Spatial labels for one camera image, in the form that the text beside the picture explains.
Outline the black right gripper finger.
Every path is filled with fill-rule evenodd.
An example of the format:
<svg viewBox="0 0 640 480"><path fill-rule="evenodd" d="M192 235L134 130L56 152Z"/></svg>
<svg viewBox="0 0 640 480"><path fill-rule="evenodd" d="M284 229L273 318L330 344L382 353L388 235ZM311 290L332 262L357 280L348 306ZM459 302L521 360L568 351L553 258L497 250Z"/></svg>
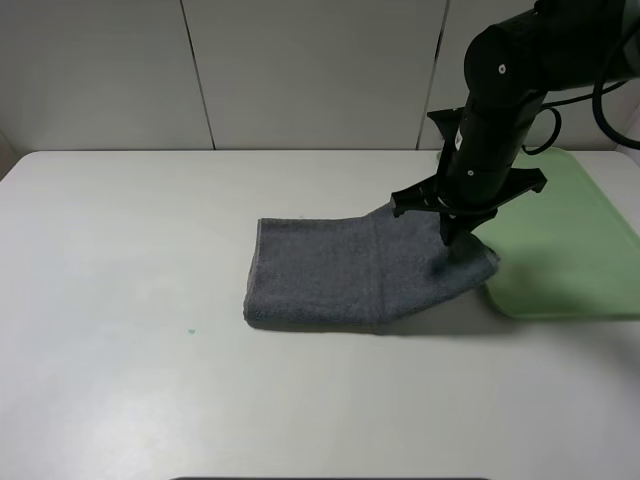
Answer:
<svg viewBox="0 0 640 480"><path fill-rule="evenodd" d="M478 217L456 217L451 220L451 244L465 238L479 225Z"/></svg>
<svg viewBox="0 0 640 480"><path fill-rule="evenodd" d="M445 245L451 245L456 236L456 216L447 213L439 214L439 233Z"/></svg>

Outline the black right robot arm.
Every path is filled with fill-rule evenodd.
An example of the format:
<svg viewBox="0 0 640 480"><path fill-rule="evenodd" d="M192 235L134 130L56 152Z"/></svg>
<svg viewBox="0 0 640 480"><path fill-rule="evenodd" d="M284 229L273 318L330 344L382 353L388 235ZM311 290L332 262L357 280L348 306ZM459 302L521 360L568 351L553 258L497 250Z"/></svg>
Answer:
<svg viewBox="0 0 640 480"><path fill-rule="evenodd" d="M444 138L435 175L391 196L394 216L436 213L447 245L493 219L499 208L547 179L513 165L537 115L556 112L554 91L589 87L594 120L620 146L638 141L605 117L603 96L639 76L636 1L538 1L477 35L464 59L469 95L464 107L432 111Z"/></svg>

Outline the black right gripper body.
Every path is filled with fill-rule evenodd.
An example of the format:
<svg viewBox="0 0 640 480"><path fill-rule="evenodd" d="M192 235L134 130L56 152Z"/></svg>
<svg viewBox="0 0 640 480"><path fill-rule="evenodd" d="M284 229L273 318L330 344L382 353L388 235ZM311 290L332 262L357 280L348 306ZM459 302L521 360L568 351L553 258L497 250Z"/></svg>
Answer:
<svg viewBox="0 0 640 480"><path fill-rule="evenodd" d="M409 211L442 213L454 217L480 217L527 193L541 192L547 178L538 168L510 165L482 169L455 160L456 153L444 149L438 156L436 173L391 194L393 215Z"/></svg>

